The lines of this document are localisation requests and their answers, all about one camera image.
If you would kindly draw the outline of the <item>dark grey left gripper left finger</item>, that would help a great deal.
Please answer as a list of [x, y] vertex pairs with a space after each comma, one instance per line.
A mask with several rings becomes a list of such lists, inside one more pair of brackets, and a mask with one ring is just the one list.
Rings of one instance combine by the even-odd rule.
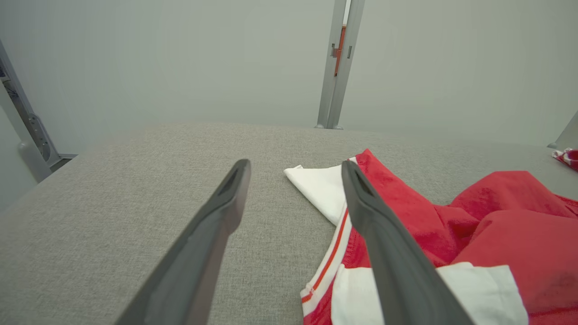
[[118, 325], [205, 325], [228, 239], [240, 225], [251, 162], [235, 162], [136, 296]]

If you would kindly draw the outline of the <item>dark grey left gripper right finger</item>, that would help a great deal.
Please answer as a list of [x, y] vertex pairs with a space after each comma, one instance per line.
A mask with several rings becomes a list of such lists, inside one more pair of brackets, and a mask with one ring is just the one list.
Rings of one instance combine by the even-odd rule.
[[341, 164], [351, 223], [363, 237], [386, 325], [471, 325], [410, 232], [353, 161]]

